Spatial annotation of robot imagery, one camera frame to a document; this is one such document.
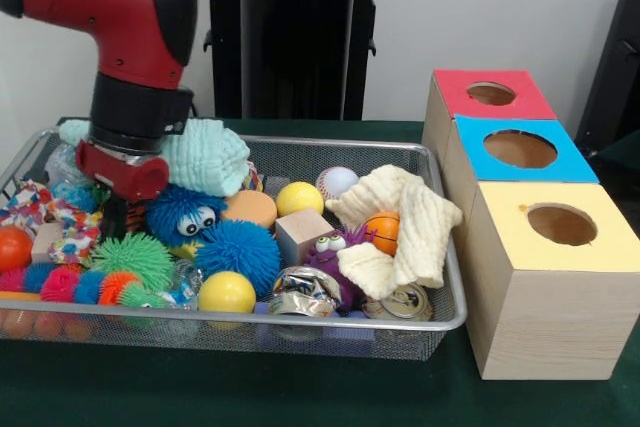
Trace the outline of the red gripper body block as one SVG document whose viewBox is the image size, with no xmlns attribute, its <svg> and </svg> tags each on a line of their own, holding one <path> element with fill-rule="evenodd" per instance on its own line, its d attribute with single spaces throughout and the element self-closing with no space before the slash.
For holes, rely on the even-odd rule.
<svg viewBox="0 0 640 427">
<path fill-rule="evenodd" d="M 76 164 L 87 177 L 101 182 L 126 201 L 153 200 L 169 181 L 168 164 L 156 156 L 132 156 L 81 140 Z"/>
</svg>

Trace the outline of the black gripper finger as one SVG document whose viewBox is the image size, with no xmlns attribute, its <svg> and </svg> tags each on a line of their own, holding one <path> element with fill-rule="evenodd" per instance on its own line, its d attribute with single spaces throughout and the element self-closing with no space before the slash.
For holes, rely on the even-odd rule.
<svg viewBox="0 0 640 427">
<path fill-rule="evenodd" d="M 101 237 L 111 238 L 116 235 L 116 199 L 110 194 L 103 205 Z"/>
<path fill-rule="evenodd" d="M 122 240 L 127 233 L 128 204 L 119 196 L 114 197 L 114 237 Z"/>
</svg>

